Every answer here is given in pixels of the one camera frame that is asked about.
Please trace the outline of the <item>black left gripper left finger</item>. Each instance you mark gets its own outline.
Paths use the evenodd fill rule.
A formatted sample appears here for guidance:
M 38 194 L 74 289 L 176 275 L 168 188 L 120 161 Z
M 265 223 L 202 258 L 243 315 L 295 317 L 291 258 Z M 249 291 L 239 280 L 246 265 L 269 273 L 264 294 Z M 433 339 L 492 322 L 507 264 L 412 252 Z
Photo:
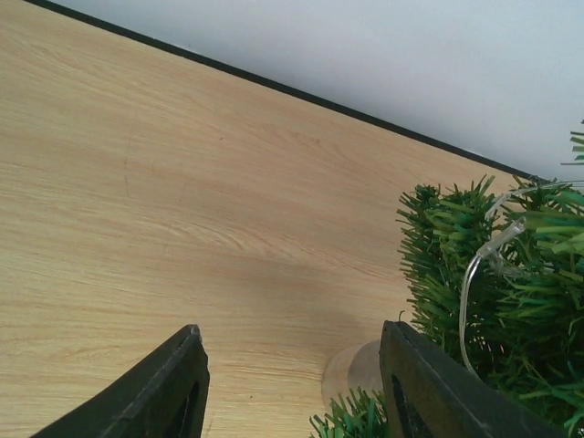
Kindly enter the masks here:
M 34 436 L 200 437 L 209 384 L 201 332 L 186 325 L 106 389 Z

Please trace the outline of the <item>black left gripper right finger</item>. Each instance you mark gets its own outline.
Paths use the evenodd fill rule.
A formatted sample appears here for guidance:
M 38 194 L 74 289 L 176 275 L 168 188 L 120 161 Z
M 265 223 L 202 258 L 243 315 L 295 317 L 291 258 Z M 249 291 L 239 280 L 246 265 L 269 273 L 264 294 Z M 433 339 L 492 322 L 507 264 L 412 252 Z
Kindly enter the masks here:
M 393 437 L 563 437 L 404 322 L 383 325 L 380 369 Z

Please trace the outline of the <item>clear led string lights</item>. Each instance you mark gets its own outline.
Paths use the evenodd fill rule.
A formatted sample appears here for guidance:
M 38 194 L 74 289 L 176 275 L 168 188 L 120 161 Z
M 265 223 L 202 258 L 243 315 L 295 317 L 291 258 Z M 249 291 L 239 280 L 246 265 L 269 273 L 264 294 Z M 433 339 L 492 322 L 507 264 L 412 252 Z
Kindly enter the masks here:
M 519 195 L 527 194 L 534 192 L 536 190 L 550 190 L 555 188 L 562 188 L 568 187 L 570 189 L 582 189 L 583 188 L 583 181 L 582 180 L 572 180 L 572 181 L 564 181 L 564 182 L 548 182 L 543 183 L 540 185 L 529 186 L 525 188 L 515 189 L 511 192 L 503 193 L 498 196 L 494 202 L 491 204 L 489 209 L 485 213 L 485 219 L 491 219 L 495 216 L 495 213 L 503 206 L 504 203 L 507 203 L 512 197 L 518 197 Z M 472 280 L 475 276 L 475 273 L 481 263 L 485 260 L 488 260 L 491 267 L 495 269 L 497 273 L 502 276 L 519 276 L 521 270 L 515 267 L 507 267 L 503 262 L 503 258 L 499 253 L 499 249 L 511 242 L 513 239 L 517 238 L 519 235 L 524 233 L 527 229 L 527 219 L 525 216 L 521 216 L 512 222 L 509 226 L 507 226 L 503 231 L 501 231 L 495 237 L 491 237 L 489 241 L 484 243 L 474 254 L 473 258 L 471 259 L 468 267 L 464 273 L 464 279 L 462 282 L 461 287 L 461 294 L 460 294 L 460 307 L 459 307 L 459 318 L 458 318 L 458 333 L 459 333 L 459 346 L 460 351 L 462 354 L 462 360 L 465 367 L 468 371 L 474 375 L 476 378 L 479 378 L 478 374 L 476 373 L 471 361 L 469 360 L 466 343 L 465 343 L 465 331 L 466 331 L 466 322 L 467 322 L 467 307 L 468 307 L 468 298 L 469 298 L 469 291 Z

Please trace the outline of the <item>small green christmas tree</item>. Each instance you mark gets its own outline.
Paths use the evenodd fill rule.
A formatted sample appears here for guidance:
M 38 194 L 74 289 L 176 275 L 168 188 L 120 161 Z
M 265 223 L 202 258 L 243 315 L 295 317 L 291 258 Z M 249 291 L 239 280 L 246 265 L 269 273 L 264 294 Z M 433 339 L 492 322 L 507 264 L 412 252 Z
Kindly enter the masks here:
M 404 322 L 465 367 L 458 318 L 464 273 L 475 252 L 521 216 L 527 229 L 499 249 L 519 276 L 488 260 L 472 280 L 467 354 L 482 383 L 559 428 L 583 434 L 583 188 L 512 197 L 485 219 L 501 194 L 483 178 L 468 188 L 419 185 L 401 195 L 401 269 L 411 291 Z M 316 437 L 393 437 L 383 384 L 351 384 L 311 417 Z

